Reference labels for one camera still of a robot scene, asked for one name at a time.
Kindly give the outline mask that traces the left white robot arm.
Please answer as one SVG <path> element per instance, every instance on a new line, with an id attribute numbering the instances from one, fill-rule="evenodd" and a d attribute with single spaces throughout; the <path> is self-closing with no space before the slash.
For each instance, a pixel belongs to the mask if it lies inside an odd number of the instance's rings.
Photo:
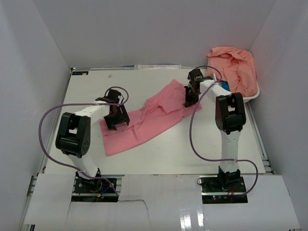
<path id="1" fill-rule="evenodd" d="M 58 128 L 55 146 L 69 157 L 79 175 L 86 178 L 85 186 L 91 192 L 97 192 L 102 186 L 98 177 L 99 168 L 87 154 L 90 148 L 91 126 L 104 120 L 108 130 L 116 130 L 119 125 L 130 123 L 124 103 L 128 100 L 118 90 L 122 87 L 110 87 L 103 97 L 75 113 L 63 113 Z"/>

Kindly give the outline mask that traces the pink t shirt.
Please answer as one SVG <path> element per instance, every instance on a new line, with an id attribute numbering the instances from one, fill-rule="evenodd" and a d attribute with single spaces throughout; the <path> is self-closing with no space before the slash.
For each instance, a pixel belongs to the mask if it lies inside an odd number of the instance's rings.
<path id="1" fill-rule="evenodd" d="M 112 156 L 142 145 L 178 124 L 194 110 L 194 106 L 185 107 L 184 103 L 184 85 L 174 79 L 147 99 L 141 109 L 129 112 L 128 125 L 123 123 L 116 130 L 109 130 L 105 120 L 101 120 L 105 155 Z"/>

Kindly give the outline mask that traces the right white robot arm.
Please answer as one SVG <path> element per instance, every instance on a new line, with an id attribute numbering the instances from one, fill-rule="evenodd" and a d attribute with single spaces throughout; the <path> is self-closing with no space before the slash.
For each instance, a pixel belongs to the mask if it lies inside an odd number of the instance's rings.
<path id="1" fill-rule="evenodd" d="M 223 88 L 215 74 L 204 76 L 199 68 L 188 73 L 188 85 L 185 86 L 185 107 L 199 102 L 201 89 L 215 103 L 215 123 L 221 134 L 221 159 L 218 166 L 218 188 L 228 192 L 240 180 L 238 142 L 246 123 L 243 96 Z"/>

